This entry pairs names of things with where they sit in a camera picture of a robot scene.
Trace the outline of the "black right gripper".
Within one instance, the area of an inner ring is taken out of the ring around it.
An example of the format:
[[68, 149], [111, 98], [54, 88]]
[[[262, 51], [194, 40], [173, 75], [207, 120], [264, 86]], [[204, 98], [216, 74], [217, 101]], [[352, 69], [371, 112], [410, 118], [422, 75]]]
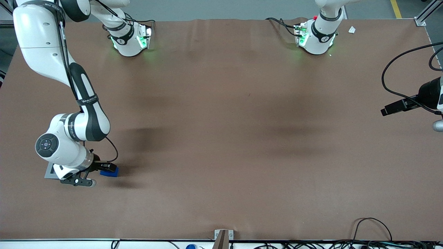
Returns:
[[100, 174], [116, 174], [117, 170], [108, 170], [108, 169], [117, 169], [117, 165], [110, 162], [101, 162], [101, 159], [98, 155], [93, 152], [93, 149], [90, 149], [90, 152], [93, 156], [92, 164], [88, 167], [88, 172], [98, 171]]

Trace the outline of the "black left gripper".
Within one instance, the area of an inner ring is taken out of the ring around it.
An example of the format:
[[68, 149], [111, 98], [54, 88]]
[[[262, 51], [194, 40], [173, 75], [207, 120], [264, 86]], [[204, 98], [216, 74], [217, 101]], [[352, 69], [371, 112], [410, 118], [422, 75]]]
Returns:
[[441, 90], [442, 79], [438, 77], [421, 85], [419, 93], [417, 94], [417, 103], [419, 105], [414, 102], [416, 97], [410, 97], [410, 99], [404, 98], [386, 105], [386, 108], [381, 109], [381, 115], [384, 117], [389, 115], [389, 113], [406, 112], [418, 107], [437, 111], [438, 104], [440, 103]]

